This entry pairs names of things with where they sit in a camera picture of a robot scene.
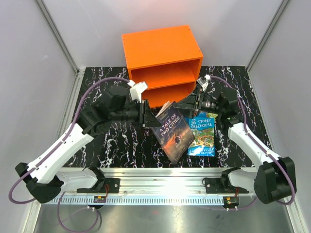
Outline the small circuit board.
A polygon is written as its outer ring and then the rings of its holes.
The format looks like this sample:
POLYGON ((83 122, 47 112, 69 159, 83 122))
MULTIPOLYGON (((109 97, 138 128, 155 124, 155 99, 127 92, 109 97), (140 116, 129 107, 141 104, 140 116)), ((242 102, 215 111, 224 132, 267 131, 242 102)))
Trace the small circuit board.
POLYGON ((224 197, 224 207, 225 208, 238 207, 239 203, 240 203, 240 198, 238 196, 224 197))
POLYGON ((94 196, 94 203, 106 203, 106 197, 94 196))

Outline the left aluminium frame post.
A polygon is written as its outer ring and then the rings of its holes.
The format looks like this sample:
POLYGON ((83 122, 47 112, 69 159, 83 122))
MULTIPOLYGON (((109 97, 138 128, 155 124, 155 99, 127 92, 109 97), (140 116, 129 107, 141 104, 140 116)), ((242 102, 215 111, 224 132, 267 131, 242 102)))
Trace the left aluminium frame post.
POLYGON ((78 75, 80 68, 77 66, 77 64, 76 64, 73 56, 71 55, 65 41, 63 40, 63 38, 62 38, 58 28, 57 28, 57 25, 56 25, 55 21, 53 20, 45 2, 43 0, 34 0, 34 2, 36 3, 37 7, 39 8, 44 20, 46 21, 51 33, 54 36, 60 50, 62 51, 67 62, 69 63, 69 66, 73 70, 74 74, 78 75))

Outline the dark Tale of Two Cities book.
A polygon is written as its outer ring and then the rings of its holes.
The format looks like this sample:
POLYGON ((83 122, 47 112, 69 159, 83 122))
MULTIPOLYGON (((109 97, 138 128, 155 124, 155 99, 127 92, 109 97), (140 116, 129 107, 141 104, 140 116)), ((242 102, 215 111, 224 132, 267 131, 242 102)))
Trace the dark Tale of Two Cities book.
POLYGON ((195 137, 183 115, 173 105, 174 102, 168 101, 162 106, 156 115, 160 127, 152 131, 170 162, 175 165, 195 137))

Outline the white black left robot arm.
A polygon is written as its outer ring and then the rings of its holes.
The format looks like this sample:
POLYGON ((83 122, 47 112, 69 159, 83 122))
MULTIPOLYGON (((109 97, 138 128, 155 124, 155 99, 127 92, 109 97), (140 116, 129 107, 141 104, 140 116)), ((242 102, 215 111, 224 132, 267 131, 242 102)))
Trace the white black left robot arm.
POLYGON ((112 123, 130 122, 144 128, 159 127, 142 93, 145 82, 130 83, 130 88, 113 86, 104 97, 89 107, 78 108, 78 116, 65 133, 44 154, 30 163, 19 163, 15 170, 26 184, 30 194, 40 203, 47 203, 65 191, 101 193, 108 190, 104 173, 90 166, 79 172, 60 172, 60 168, 80 148, 112 123))

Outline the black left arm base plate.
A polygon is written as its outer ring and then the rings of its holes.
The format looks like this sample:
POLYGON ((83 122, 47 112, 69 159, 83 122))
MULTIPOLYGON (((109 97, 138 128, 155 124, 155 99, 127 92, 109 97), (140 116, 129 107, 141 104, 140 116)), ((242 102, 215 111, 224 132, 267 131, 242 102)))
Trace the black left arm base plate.
POLYGON ((93 187, 91 188, 79 188, 76 190, 77 193, 106 193, 108 194, 117 194, 119 193, 120 189, 120 182, 121 180, 119 178, 105 178, 105 180, 97 182, 93 187))

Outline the right aluminium frame post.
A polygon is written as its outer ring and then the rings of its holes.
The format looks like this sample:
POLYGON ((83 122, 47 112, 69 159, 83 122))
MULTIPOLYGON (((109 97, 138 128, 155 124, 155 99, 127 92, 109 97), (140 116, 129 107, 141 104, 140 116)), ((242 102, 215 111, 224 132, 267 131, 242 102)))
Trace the right aluminium frame post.
POLYGON ((250 72, 252 67, 254 66, 255 62, 257 61, 259 55, 261 54, 262 50, 264 49, 265 45, 267 44, 269 38, 271 37, 274 29, 278 25, 280 19, 282 18, 283 14, 285 13, 287 7, 291 3, 291 0, 282 0, 280 5, 278 6, 274 16, 272 17, 263 37, 261 38, 254 54, 252 55, 248 65, 246 66, 247 72, 250 72))

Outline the orange wooden shelf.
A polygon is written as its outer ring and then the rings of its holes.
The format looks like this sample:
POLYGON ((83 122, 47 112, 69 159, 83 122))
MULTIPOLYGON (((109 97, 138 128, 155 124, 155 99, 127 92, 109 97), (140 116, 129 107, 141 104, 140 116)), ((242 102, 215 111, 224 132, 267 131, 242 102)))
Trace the orange wooden shelf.
POLYGON ((122 42, 129 78, 146 82, 142 98, 150 107, 193 92, 204 56, 188 25, 125 33, 122 42))

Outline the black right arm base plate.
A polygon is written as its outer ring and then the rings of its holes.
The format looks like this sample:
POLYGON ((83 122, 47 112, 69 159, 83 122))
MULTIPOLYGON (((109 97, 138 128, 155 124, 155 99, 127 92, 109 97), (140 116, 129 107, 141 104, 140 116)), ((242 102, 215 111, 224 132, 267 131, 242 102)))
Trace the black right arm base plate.
POLYGON ((221 183, 220 178, 208 178, 202 179, 202 184, 205 187, 207 194, 248 194, 249 191, 243 188, 224 186, 221 183))

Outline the aluminium front rail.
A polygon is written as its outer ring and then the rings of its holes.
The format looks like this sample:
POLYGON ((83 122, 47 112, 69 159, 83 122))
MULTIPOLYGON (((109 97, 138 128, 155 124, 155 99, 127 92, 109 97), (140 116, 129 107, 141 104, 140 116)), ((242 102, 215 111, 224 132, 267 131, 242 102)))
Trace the aluminium front rail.
MULTIPOLYGON (((195 185, 195 180, 199 180, 199 185, 202 184, 202 179, 208 178, 220 178, 224 169, 213 168, 211 172, 200 172, 198 169, 175 169, 175 168, 104 168, 100 169, 104 173, 106 178, 119 178, 120 188, 127 182, 125 179, 128 177, 129 188, 127 192, 149 192, 155 189, 157 192, 163 192, 165 195, 175 195, 176 193, 184 194, 188 190, 189 186, 195 185)), ((76 170, 70 168, 63 170, 60 168, 60 172, 79 172, 83 170, 76 170)))

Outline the aluminium frame post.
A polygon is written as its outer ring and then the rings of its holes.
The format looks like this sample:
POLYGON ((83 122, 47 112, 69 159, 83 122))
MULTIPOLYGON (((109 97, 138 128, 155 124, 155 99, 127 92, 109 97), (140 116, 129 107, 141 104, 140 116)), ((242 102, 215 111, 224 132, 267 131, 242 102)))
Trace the aluminium frame post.
POLYGON ((54 36, 60 50, 62 51, 67 62, 69 63, 69 66, 73 70, 74 74, 78 75, 80 68, 77 66, 77 64, 76 64, 73 56, 71 55, 65 41, 63 40, 63 38, 62 38, 58 28, 57 28, 57 25, 56 25, 55 21, 53 20, 45 2, 43 0, 34 0, 34 2, 36 3, 37 7, 39 8, 44 20, 46 21, 51 33, 54 36))
POLYGON ((272 17, 263 37, 261 38, 254 54, 252 55, 248 65, 246 66, 247 72, 250 72, 252 67, 254 66, 255 62, 257 61, 259 55, 261 54, 262 50, 264 49, 265 45, 267 44, 269 38, 271 37, 274 29, 278 25, 280 19, 282 18, 283 14, 285 13, 287 7, 291 3, 291 0, 282 0, 280 5, 278 6, 274 16, 272 17))

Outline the left small circuit board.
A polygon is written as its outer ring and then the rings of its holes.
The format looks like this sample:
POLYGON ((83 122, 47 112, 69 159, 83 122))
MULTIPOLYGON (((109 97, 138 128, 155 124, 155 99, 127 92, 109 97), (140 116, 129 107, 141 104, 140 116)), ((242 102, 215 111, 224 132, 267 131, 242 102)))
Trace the left small circuit board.
POLYGON ((106 203, 106 197, 94 196, 94 203, 106 203))

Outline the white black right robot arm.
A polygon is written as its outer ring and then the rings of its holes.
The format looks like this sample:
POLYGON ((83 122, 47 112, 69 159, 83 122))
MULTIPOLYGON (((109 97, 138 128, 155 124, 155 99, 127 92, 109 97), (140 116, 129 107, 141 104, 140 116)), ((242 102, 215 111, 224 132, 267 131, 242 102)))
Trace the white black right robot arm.
POLYGON ((224 192, 241 188, 255 193, 264 204, 281 202, 286 197, 290 197, 287 204, 293 203, 297 191, 293 160, 270 150, 249 129, 246 116, 238 113, 243 106, 236 90, 226 88, 212 100, 197 86, 174 106, 187 118, 194 118, 200 112, 216 114, 217 129, 236 143, 255 166, 256 174, 238 167, 224 170, 220 176, 220 187, 224 192))

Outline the blue 26-Storey Treehouse book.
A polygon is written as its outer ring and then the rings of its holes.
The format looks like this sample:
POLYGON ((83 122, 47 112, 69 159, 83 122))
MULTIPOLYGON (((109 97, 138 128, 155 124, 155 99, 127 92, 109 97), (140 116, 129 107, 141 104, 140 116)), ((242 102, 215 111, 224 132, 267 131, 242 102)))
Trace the blue 26-Storey Treehouse book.
POLYGON ((186 118, 192 133, 194 141, 188 148, 189 156, 214 157, 214 118, 211 114, 200 112, 194 118, 186 118))

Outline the right small circuit board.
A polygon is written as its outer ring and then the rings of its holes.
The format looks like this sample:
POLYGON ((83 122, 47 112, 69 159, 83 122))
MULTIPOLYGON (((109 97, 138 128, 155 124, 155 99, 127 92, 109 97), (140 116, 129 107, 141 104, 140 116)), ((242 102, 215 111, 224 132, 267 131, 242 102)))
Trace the right small circuit board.
POLYGON ((240 198, 238 196, 224 197, 224 207, 225 208, 238 207, 239 203, 240 203, 240 198))

